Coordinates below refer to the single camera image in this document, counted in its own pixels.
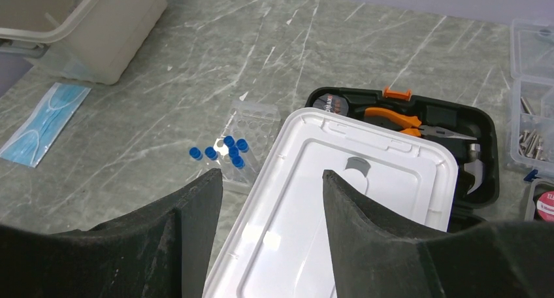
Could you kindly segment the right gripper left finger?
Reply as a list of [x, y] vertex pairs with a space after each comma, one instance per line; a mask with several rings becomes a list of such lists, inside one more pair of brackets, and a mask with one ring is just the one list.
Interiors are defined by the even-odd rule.
[[1, 226], [2, 297], [201, 297], [223, 197], [210, 169], [87, 231]]

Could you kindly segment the beige plastic bin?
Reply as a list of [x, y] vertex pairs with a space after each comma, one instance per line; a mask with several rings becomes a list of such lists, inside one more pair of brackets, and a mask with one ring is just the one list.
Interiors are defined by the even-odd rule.
[[1, 0], [1, 53], [73, 80], [114, 84], [167, 0]]

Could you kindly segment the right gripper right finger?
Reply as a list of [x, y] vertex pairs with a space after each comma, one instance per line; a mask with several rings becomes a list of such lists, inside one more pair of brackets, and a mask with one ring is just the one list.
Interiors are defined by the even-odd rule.
[[323, 203], [339, 297], [552, 297], [553, 224], [446, 233], [405, 218], [332, 170]]

